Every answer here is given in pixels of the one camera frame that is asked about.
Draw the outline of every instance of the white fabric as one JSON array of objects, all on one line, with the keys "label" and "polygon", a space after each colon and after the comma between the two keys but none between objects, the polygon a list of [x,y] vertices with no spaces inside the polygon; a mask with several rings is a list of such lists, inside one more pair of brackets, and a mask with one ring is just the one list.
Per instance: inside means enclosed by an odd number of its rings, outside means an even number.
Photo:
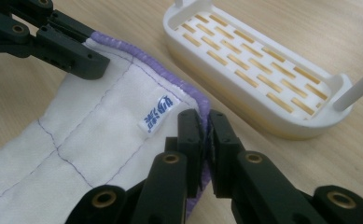
[{"label": "white fabric", "polygon": [[[67,75],[45,115],[0,149],[0,223],[64,223],[92,188],[134,186],[165,138],[177,135],[178,113],[198,110],[132,55],[91,39],[86,45],[111,59],[104,77]],[[160,114],[162,97],[173,104]],[[144,129],[150,113],[160,117],[152,133]]]}]

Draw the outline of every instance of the white plastic rod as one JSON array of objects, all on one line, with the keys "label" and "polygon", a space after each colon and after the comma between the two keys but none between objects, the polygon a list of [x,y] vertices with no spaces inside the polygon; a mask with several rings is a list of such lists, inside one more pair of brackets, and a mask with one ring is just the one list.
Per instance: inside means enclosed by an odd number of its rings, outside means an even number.
[{"label": "white plastic rod", "polygon": [[175,0],[175,6],[176,7],[182,7],[183,6],[183,1],[184,0]]},{"label": "white plastic rod", "polygon": [[363,96],[363,78],[361,78],[350,90],[344,93],[333,107],[337,111],[343,111]]}]

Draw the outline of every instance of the white plastic tray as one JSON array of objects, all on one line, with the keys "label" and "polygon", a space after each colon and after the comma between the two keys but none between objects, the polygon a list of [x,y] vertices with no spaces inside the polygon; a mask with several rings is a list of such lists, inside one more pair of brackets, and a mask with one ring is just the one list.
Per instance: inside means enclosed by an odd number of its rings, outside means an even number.
[{"label": "white plastic tray", "polygon": [[214,7],[176,0],[163,19],[168,48],[242,119],[276,135],[321,134],[351,111],[333,104],[352,83],[332,76]]}]

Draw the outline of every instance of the wooden table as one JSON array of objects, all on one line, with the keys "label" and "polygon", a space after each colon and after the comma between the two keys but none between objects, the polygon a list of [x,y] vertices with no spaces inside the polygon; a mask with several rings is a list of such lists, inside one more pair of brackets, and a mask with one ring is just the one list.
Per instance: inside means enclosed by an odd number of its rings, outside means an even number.
[{"label": "wooden table", "polygon": [[[295,185],[309,194],[338,185],[363,197],[363,98],[343,122],[307,141],[288,141],[251,128],[181,69],[165,43],[162,18],[171,0],[54,0],[55,8],[91,28],[143,49],[166,68],[207,94],[224,112],[244,147],[266,154]],[[215,0],[240,21],[295,51],[329,73],[363,76],[363,1]],[[36,58],[0,54],[0,147],[39,118],[56,94],[64,72]],[[211,186],[188,223],[234,223],[229,200]]]}]

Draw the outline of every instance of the clothing label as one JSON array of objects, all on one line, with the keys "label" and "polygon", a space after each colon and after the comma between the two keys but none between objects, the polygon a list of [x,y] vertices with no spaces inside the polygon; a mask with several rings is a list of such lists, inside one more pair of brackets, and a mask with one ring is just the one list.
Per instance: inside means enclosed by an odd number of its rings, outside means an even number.
[{"label": "clothing label", "polygon": [[148,136],[152,135],[159,129],[176,102],[176,99],[163,95],[138,125]]}]

